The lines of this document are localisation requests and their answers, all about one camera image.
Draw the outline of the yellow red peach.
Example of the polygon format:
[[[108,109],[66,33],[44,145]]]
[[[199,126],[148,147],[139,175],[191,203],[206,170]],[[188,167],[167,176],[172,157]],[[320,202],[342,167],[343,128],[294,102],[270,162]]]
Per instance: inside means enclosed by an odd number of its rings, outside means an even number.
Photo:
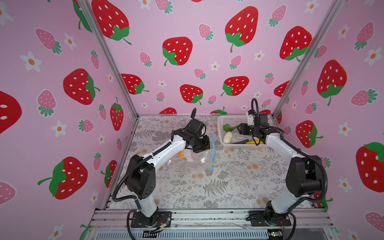
[[[179,158],[181,158],[181,159],[185,159],[186,158],[185,154],[184,154],[184,151],[179,152]]]

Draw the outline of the white plastic mesh basket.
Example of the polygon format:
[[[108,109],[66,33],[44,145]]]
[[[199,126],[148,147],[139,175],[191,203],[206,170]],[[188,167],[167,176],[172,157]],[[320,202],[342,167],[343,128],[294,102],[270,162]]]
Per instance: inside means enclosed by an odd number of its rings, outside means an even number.
[[[249,132],[252,128],[248,126],[248,118],[245,115],[221,115],[217,120],[218,136],[221,145],[225,149],[259,149],[267,147],[258,142]]]

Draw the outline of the clear zip bag blue zipper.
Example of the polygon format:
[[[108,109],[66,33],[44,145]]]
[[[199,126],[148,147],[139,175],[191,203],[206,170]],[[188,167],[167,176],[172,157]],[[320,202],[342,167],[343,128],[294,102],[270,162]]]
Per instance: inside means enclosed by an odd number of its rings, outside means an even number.
[[[183,150],[185,154],[185,159],[179,158],[179,153],[171,157],[164,166],[167,170],[174,171],[177,173],[182,172],[203,172],[213,171],[215,167],[215,157],[216,157],[216,146],[214,143],[213,136],[210,137],[210,147],[208,151],[201,153],[194,153],[192,150]]]

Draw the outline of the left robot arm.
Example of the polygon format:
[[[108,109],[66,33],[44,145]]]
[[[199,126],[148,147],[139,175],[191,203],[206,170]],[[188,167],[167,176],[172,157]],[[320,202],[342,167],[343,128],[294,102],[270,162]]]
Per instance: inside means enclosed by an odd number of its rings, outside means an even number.
[[[146,218],[157,215],[158,206],[153,192],[156,188],[157,171],[173,156],[183,150],[199,154],[210,150],[210,138],[179,129],[171,133],[168,141],[144,156],[131,157],[123,184],[134,193],[139,212]]]

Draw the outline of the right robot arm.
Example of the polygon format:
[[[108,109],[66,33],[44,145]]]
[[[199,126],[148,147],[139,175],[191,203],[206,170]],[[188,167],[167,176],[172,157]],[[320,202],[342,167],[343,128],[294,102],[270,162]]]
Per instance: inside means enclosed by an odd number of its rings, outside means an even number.
[[[328,176],[317,156],[310,156],[285,138],[285,132],[264,124],[240,124],[241,135],[249,135],[289,162],[285,189],[266,205],[265,214],[285,215],[304,201],[321,202],[328,190]]]

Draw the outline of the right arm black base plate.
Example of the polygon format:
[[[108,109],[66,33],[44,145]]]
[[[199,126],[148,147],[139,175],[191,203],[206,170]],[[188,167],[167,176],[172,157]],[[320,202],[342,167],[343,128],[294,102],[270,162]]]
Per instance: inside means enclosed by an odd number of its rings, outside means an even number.
[[[253,227],[290,227],[292,225],[288,214],[276,214],[269,211],[249,211],[246,221]]]

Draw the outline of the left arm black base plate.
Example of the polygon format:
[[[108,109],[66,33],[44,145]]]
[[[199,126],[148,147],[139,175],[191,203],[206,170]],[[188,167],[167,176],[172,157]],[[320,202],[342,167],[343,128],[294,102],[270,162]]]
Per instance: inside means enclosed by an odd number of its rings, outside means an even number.
[[[131,217],[132,228],[168,228],[171,226],[172,212],[155,212],[152,217],[147,218],[141,212],[134,212]]]

